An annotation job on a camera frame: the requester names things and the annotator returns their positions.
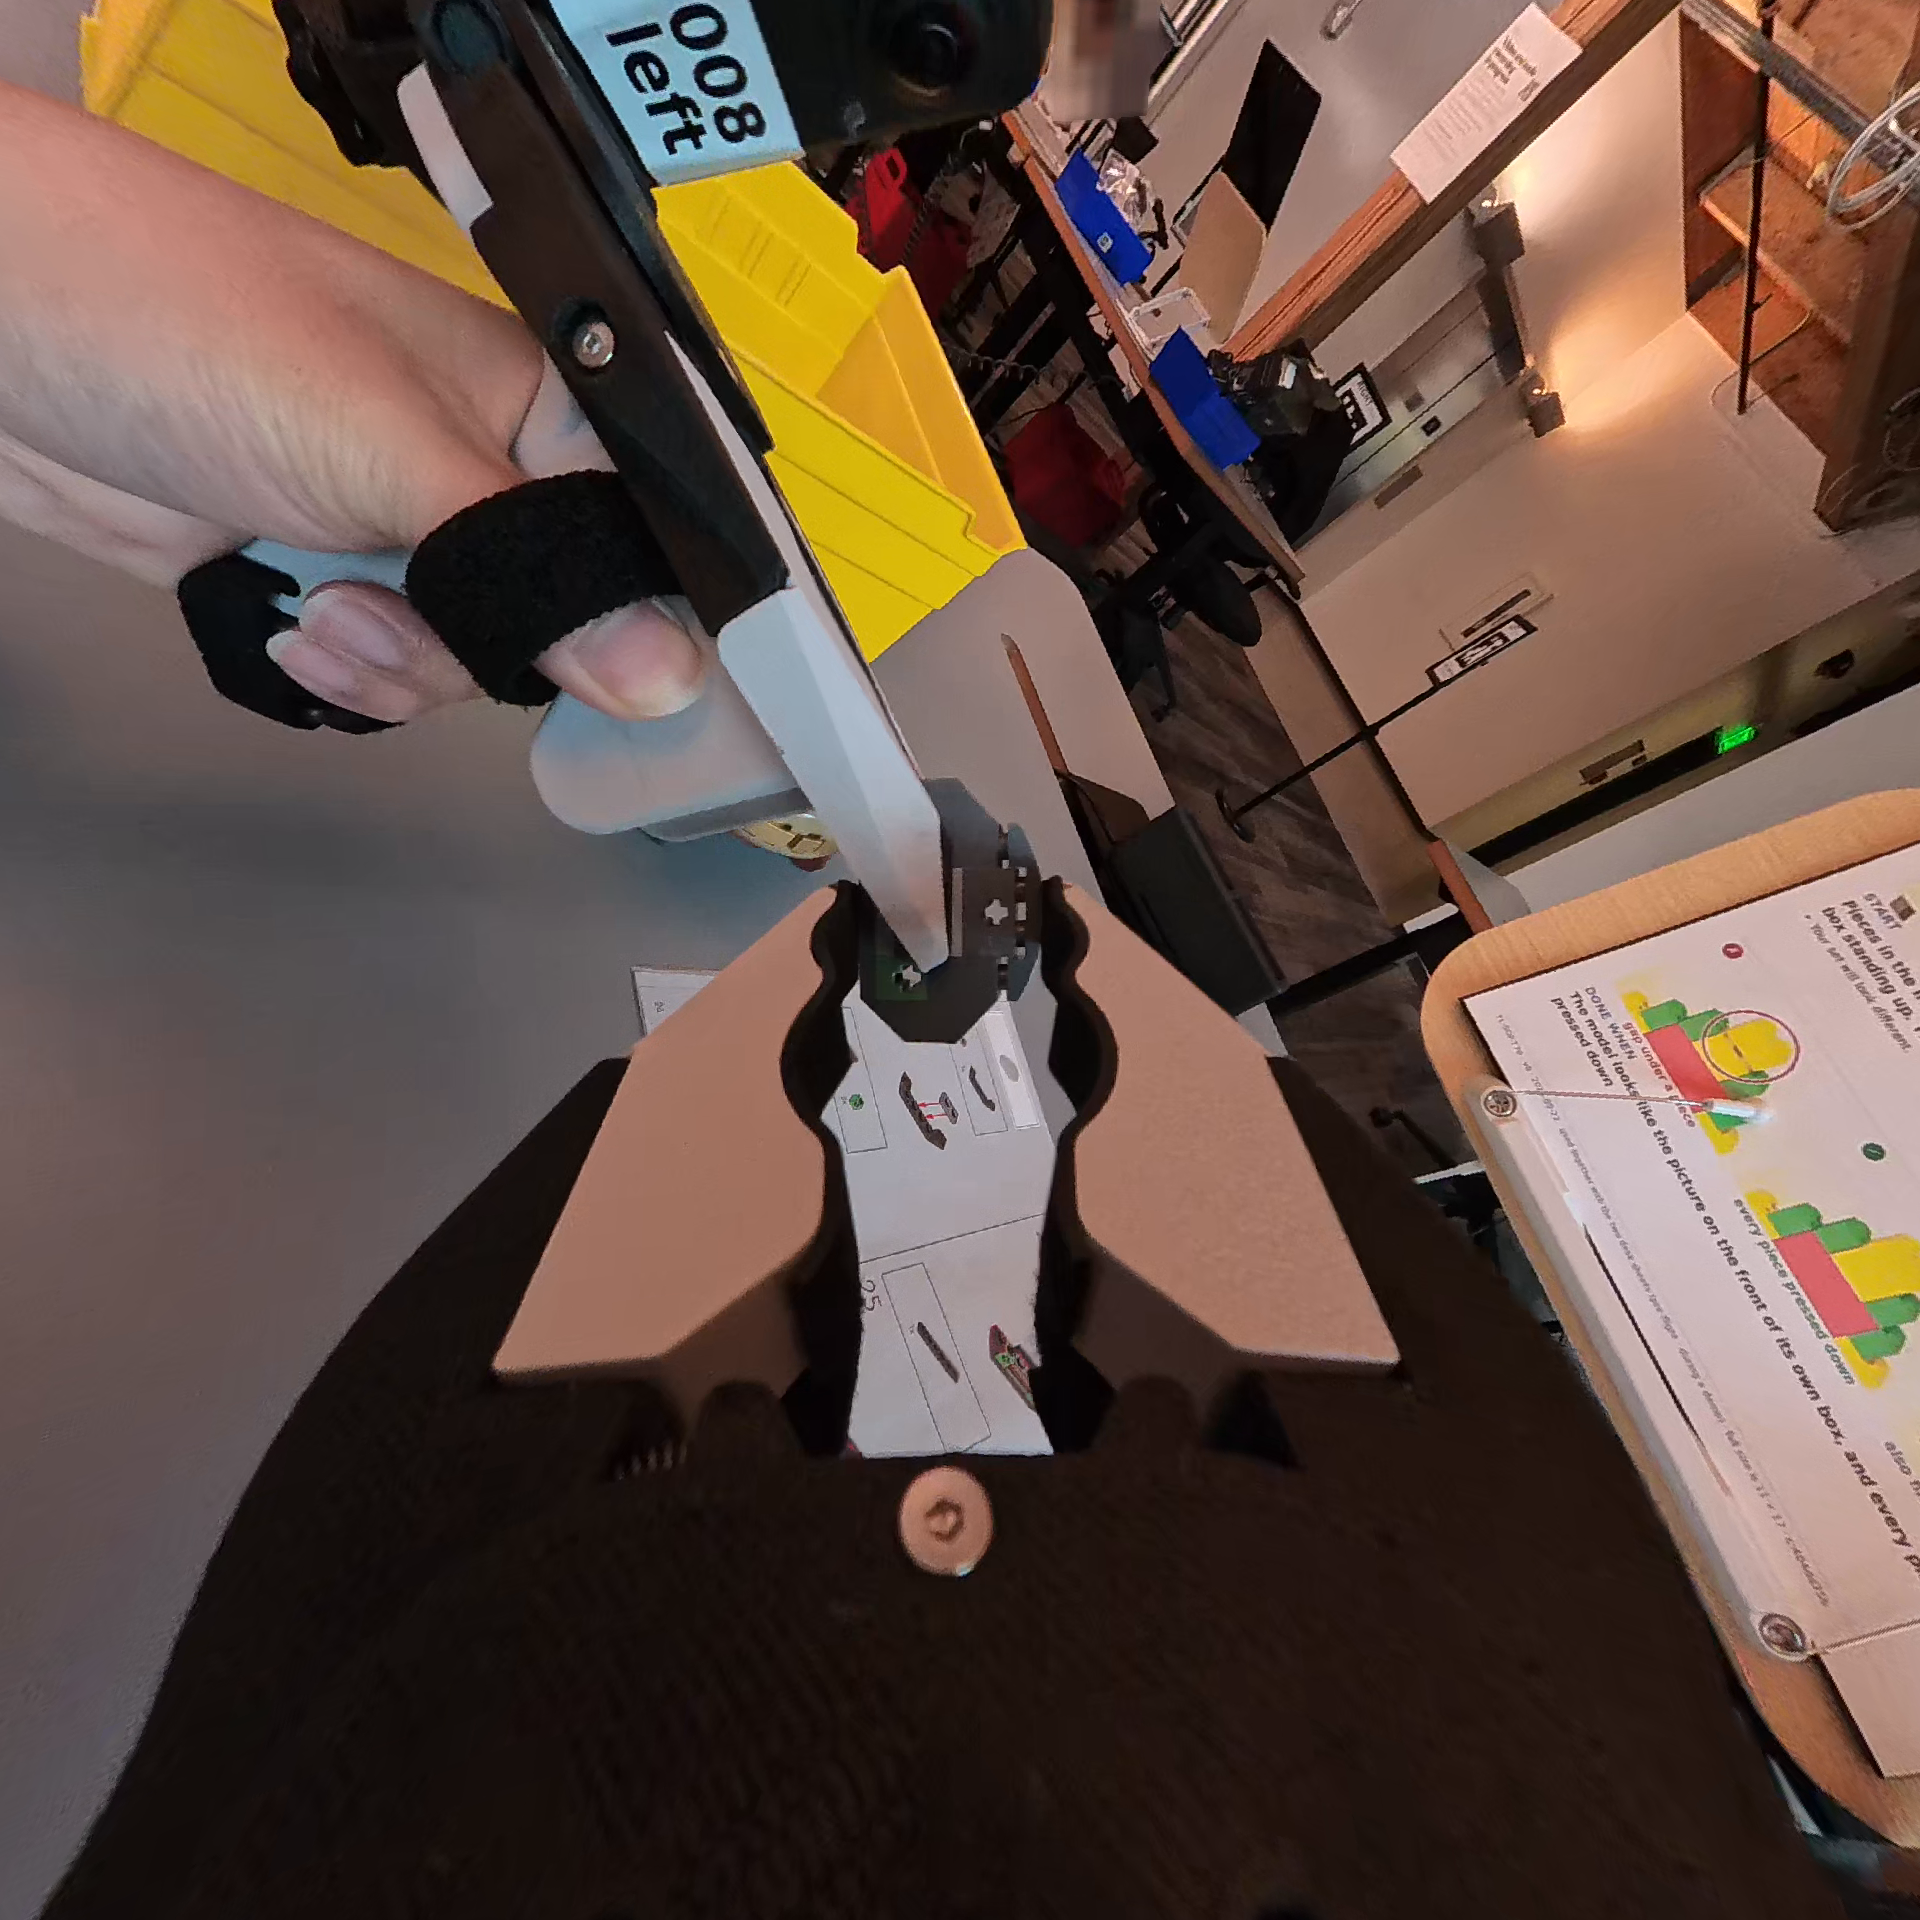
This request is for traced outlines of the person's left hand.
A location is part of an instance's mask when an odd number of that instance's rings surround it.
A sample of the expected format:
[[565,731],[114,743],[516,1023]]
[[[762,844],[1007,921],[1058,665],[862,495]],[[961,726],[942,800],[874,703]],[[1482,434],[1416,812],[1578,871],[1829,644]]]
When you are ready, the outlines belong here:
[[7,521],[161,587],[260,539],[409,554],[405,591],[325,581],[264,640],[379,723],[702,692],[621,483],[521,468],[556,383],[510,311],[11,81],[3,251]]

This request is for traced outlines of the black brick assembly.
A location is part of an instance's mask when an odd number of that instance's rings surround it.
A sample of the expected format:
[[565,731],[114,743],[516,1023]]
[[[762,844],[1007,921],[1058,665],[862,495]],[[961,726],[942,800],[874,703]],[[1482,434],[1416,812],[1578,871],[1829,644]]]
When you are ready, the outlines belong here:
[[949,958],[920,967],[879,908],[859,908],[859,996],[903,1043],[958,1043],[1020,999],[1043,958],[1045,870],[1029,831],[962,780],[934,777]]

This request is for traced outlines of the white wall notice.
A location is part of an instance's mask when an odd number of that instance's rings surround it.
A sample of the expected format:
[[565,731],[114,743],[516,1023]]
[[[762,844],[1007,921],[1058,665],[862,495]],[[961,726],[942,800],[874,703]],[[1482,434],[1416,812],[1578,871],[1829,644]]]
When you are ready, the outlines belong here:
[[1539,4],[1522,12],[1392,150],[1392,166],[1434,203],[1582,52]]

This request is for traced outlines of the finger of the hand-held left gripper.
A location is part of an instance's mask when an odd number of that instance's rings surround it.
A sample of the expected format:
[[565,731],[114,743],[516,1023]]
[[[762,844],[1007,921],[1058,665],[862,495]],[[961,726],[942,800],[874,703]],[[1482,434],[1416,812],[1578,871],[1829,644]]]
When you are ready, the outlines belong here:
[[786,581],[716,636],[719,660],[916,967],[949,962],[944,823],[804,532],[722,400],[671,345]]

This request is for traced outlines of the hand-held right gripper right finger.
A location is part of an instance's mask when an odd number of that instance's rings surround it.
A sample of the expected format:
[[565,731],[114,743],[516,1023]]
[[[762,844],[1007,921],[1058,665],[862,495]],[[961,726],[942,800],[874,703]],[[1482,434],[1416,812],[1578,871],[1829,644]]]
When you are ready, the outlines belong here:
[[1166,1381],[1208,1435],[1276,1423],[1281,1373],[1400,1365],[1270,1058],[1095,894],[1047,883],[1048,1066],[1068,1095],[1043,1219],[1043,1428],[1091,1448]]

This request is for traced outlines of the yellow plastic bin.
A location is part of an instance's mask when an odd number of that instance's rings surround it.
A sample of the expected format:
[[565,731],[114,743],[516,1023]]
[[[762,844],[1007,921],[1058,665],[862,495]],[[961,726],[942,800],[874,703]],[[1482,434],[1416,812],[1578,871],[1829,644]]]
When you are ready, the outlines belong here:
[[[506,293],[430,189],[343,155],[266,1],[100,1],[78,22],[89,111],[495,306]],[[665,238],[772,434],[768,466],[860,653],[876,662],[1025,536],[903,267],[797,164],[656,191]]]

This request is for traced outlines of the wooden shelf unit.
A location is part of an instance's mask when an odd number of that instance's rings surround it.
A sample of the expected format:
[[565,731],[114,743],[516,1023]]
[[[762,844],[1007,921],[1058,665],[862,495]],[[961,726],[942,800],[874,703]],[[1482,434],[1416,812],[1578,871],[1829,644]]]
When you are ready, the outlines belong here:
[[1914,1],[1683,4],[1689,309],[1821,457],[1837,534],[1917,515]]

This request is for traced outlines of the open instruction booklet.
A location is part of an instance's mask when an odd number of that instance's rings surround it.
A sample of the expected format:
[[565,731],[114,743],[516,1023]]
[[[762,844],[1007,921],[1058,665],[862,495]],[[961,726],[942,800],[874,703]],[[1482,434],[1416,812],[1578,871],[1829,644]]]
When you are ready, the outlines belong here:
[[1036,1292],[1054,1136],[1007,999],[904,1041],[847,996],[835,1136],[859,1245],[848,1445],[866,1458],[1045,1456]]

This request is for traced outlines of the black floor stand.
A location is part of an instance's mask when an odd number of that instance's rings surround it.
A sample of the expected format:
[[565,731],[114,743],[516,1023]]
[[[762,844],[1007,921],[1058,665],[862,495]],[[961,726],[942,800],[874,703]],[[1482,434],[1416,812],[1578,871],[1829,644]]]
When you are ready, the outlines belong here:
[[1515,640],[1515,642],[1506,642],[1506,644],[1503,644],[1503,645],[1499,645],[1499,647],[1495,647],[1495,649],[1486,649],[1486,651],[1480,651],[1480,653],[1472,656],[1472,657],[1467,660],[1462,665],[1452,667],[1452,670],[1450,670],[1448,674],[1444,674],[1441,679],[1430,682],[1428,687],[1416,692],[1414,696],[1410,696],[1409,700],[1404,700],[1402,703],[1398,703],[1398,705],[1392,708],[1390,712],[1387,712],[1387,714],[1383,714],[1383,715],[1379,715],[1379,718],[1375,718],[1375,719],[1371,719],[1371,722],[1361,723],[1361,727],[1358,727],[1356,731],[1351,731],[1348,735],[1345,735],[1341,742],[1336,742],[1336,743],[1334,743],[1332,747],[1329,747],[1327,752],[1309,758],[1309,761],[1304,761],[1299,770],[1283,775],[1281,780],[1270,781],[1266,787],[1254,792],[1253,796],[1249,796],[1249,798],[1245,798],[1245,800],[1233,801],[1231,796],[1229,796],[1229,792],[1221,786],[1221,787],[1215,792],[1215,796],[1213,796],[1213,798],[1215,798],[1216,812],[1218,812],[1218,816],[1221,816],[1221,821],[1223,821],[1227,827],[1231,827],[1231,829],[1237,833],[1238,840],[1250,844],[1250,841],[1254,840],[1254,831],[1253,831],[1253,827],[1249,827],[1247,823],[1249,823],[1249,819],[1253,817],[1253,814],[1254,814],[1257,809],[1260,809],[1260,807],[1264,807],[1264,805],[1281,800],[1283,796],[1290,794],[1292,790],[1301,787],[1303,783],[1315,780],[1317,773],[1320,773],[1323,770],[1331,768],[1332,761],[1348,755],[1351,752],[1361,750],[1361,747],[1368,747],[1368,750],[1371,750],[1372,746],[1379,743],[1381,733],[1383,733],[1390,723],[1395,723],[1395,722],[1410,715],[1412,712],[1428,705],[1430,702],[1439,700],[1443,694],[1450,692],[1452,687],[1457,687],[1457,685],[1460,685],[1460,683],[1467,683],[1470,677],[1475,677],[1475,675],[1477,675],[1480,670],[1484,670],[1489,663],[1492,663],[1495,660],[1500,660],[1503,653],[1511,653],[1517,645],[1519,645],[1519,642]]

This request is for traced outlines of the blue plastic bin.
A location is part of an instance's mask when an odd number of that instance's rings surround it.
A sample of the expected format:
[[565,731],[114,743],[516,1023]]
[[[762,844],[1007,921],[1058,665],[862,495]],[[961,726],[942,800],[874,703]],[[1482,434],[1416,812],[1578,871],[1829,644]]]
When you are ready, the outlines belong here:
[[1259,453],[1260,434],[1223,390],[1208,354],[1187,327],[1166,336],[1150,362],[1150,379],[1215,468],[1240,468]]
[[1152,251],[1121,203],[1103,188],[1091,155],[1070,153],[1054,184],[1073,229],[1093,257],[1116,284],[1138,284],[1150,269]]

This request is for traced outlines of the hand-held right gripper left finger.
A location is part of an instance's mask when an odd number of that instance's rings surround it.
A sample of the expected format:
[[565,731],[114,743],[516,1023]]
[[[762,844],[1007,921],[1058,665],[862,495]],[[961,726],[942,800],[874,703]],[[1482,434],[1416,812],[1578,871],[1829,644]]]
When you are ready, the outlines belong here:
[[859,889],[818,888],[634,1045],[501,1381],[639,1381],[684,1429],[755,1385],[804,1451],[847,1451],[859,1248],[825,1113],[852,1066],[857,945]]

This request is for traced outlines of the black office chair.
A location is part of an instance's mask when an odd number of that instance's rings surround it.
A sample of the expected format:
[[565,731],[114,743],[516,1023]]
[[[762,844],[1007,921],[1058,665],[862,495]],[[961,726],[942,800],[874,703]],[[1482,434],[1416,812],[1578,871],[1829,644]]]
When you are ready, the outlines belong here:
[[1260,611],[1234,570],[1233,542],[1206,526],[1180,534],[1127,575],[1095,573],[1088,610],[1109,662],[1124,692],[1145,682],[1159,687],[1155,719],[1178,708],[1166,636],[1195,618],[1213,636],[1250,649],[1262,636]]

